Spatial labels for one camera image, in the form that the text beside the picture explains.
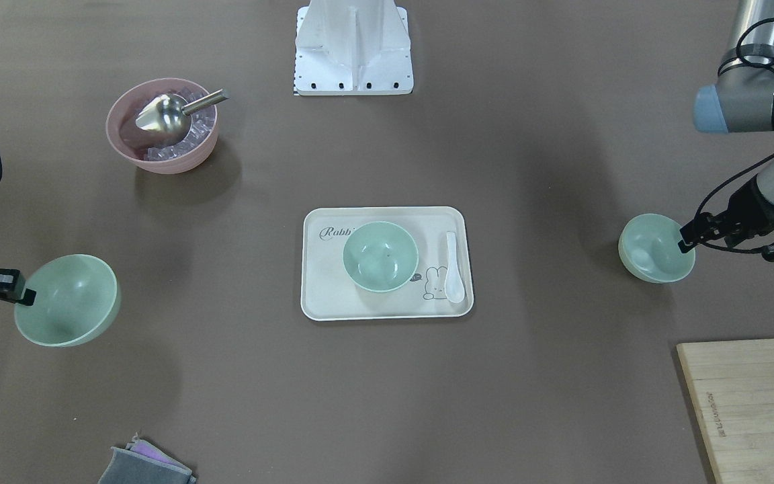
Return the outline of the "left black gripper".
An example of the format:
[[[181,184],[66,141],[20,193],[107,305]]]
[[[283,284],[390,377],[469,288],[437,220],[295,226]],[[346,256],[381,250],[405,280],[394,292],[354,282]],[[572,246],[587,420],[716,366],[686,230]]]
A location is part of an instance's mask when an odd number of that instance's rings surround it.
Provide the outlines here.
[[[727,209],[718,215],[700,212],[679,229],[679,251],[686,254],[698,245],[723,239],[729,248],[747,239],[774,233],[774,205],[752,177],[729,198]],[[774,261],[774,242],[759,248],[765,261]]]

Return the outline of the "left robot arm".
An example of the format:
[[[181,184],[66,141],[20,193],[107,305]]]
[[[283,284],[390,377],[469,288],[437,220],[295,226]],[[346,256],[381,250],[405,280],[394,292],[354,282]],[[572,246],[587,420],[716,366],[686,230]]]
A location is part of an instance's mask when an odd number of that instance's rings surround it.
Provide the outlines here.
[[[741,1],[718,80],[701,87],[692,110],[696,129],[707,134],[774,132],[774,1]],[[741,252],[746,240],[774,233],[774,153],[746,168],[744,185],[725,211],[698,206],[680,230],[679,251],[697,246]],[[774,261],[774,242],[752,249]]]

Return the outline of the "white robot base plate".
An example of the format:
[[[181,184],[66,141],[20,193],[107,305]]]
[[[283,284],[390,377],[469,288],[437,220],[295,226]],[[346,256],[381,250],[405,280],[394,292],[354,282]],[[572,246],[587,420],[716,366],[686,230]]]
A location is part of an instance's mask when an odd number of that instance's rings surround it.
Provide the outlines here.
[[[294,95],[413,92],[409,17],[395,2],[310,1],[296,22]]]

